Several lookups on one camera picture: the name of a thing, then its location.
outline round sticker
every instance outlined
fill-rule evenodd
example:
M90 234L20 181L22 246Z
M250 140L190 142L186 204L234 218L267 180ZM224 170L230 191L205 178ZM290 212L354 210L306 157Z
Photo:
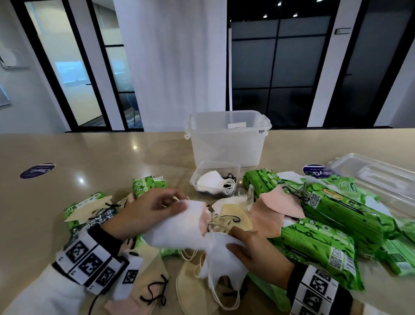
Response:
M33 166L27 170L25 170L22 174L20 174L20 178L27 180L29 178L38 177L49 173L51 170L55 168L55 163L45 163Z
M330 173L324 171L324 165L321 164L307 164L303 167L303 173L315 178L328 178L331 176Z

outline beige table surface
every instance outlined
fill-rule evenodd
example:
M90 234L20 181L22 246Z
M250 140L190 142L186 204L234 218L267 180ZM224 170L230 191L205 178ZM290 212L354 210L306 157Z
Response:
M191 199L211 204L189 185L195 170L192 144L184 133L85 133L0 135L0 311L33 281L68 241L62 210L102 191L115 201L132 191L132 178L164 175ZM360 153L415 171L415 129L278 130L266 137L258 167L296 171L346 153ZM53 171L29 180L19 174L37 164L55 163ZM167 306L153 314L182 314L174 281L182 264L166 259L171 276ZM353 293L390 314L414 314L415 277L399 278L380 263L359 263L366 292ZM253 283L235 313L276 314L274 303ZM86 314L88 298L81 311ZM93 314L105 314L100 297Z

